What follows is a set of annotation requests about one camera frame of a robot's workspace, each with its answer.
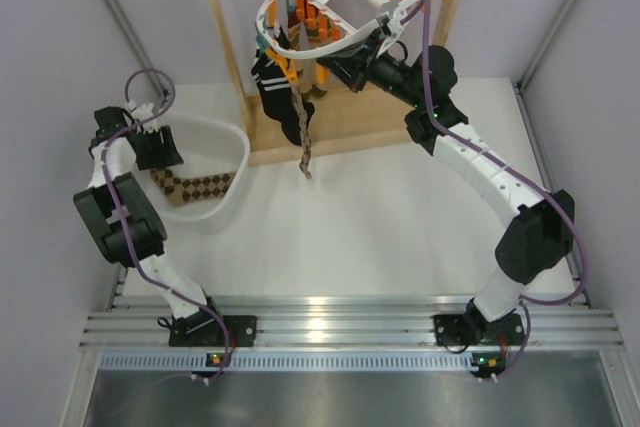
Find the brown argyle sock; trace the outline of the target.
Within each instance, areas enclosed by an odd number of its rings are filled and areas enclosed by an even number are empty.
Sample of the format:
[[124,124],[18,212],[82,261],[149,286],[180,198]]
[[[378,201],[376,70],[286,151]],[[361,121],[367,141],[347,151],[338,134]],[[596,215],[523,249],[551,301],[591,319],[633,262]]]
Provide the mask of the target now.
[[299,169],[307,180],[311,180],[312,173],[310,171],[310,163],[312,158],[312,141],[309,134],[309,125],[315,113],[315,106],[303,98],[296,84],[293,84],[291,89],[292,105],[298,116],[300,144],[302,148]]
[[181,207],[190,203],[224,198],[235,177],[235,172],[184,178],[170,168],[152,169],[150,177],[168,203]]

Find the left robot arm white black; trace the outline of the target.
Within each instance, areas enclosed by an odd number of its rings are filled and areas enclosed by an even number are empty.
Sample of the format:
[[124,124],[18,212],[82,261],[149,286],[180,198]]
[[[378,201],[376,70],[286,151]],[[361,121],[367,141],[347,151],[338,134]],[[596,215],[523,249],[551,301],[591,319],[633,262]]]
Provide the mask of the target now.
[[133,113],[108,106],[94,113],[93,173],[73,203],[104,259],[137,270],[159,290],[171,309],[170,319],[158,321],[169,330],[170,344],[213,345],[225,335],[226,321],[205,290],[172,262],[165,226],[134,175],[160,175],[183,163],[171,128],[157,124],[152,108]]

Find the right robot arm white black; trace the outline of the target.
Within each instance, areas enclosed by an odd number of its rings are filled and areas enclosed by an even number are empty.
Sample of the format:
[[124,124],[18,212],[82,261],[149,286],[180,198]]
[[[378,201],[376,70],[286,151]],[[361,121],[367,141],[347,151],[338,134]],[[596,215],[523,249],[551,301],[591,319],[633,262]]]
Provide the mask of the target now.
[[318,62],[352,92],[373,84],[408,104],[405,125],[412,141],[456,172],[504,226],[495,249],[497,266],[463,315],[473,340],[492,342],[526,287],[572,251],[573,198],[563,190],[549,193],[517,177],[480,139],[451,100],[458,77],[446,48],[431,45],[407,64],[383,51],[382,32],[375,30],[367,39]]

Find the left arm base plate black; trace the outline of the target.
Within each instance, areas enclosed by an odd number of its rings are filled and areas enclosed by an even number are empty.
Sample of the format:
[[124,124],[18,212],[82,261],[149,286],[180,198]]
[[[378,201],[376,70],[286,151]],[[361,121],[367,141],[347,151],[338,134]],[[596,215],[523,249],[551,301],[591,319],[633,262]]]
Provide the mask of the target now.
[[[257,320],[254,315],[224,315],[224,326],[228,331],[231,347],[253,347],[257,334]],[[160,317],[157,324],[169,330],[168,344],[171,347],[224,347],[222,327],[205,313],[195,314],[187,319],[168,320]]]

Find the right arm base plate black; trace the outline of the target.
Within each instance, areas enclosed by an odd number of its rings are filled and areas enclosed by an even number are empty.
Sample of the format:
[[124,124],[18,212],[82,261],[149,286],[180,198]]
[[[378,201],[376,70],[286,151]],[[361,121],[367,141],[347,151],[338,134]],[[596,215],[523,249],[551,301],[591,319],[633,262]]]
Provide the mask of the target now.
[[470,314],[438,314],[433,317],[436,344],[451,350],[462,347],[521,346],[525,327],[517,313],[486,322]]

